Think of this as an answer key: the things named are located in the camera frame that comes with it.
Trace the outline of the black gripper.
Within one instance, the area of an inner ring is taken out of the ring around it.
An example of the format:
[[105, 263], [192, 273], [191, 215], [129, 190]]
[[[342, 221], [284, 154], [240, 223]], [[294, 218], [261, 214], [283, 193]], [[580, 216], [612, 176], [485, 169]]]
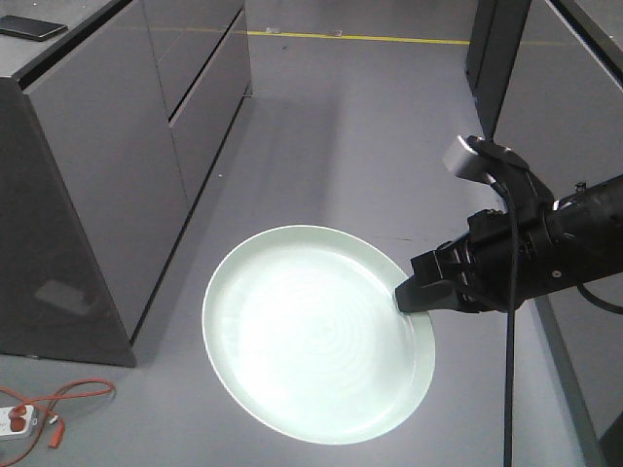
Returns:
[[516, 225], [508, 214], [480, 211], [468, 233], [411, 259], [414, 276], [396, 287], [397, 308], [403, 314], [517, 309], [548, 293], [547, 246], [544, 214]]

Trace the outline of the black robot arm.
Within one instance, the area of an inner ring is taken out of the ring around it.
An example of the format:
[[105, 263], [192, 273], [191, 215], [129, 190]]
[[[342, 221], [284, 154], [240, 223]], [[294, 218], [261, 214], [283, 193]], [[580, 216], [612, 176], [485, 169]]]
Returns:
[[622, 270], [621, 177], [557, 200], [525, 224], [495, 210], [467, 222], [467, 233], [413, 258], [413, 276], [395, 290], [400, 312], [511, 312], [575, 287], [592, 305], [621, 313], [586, 287]]

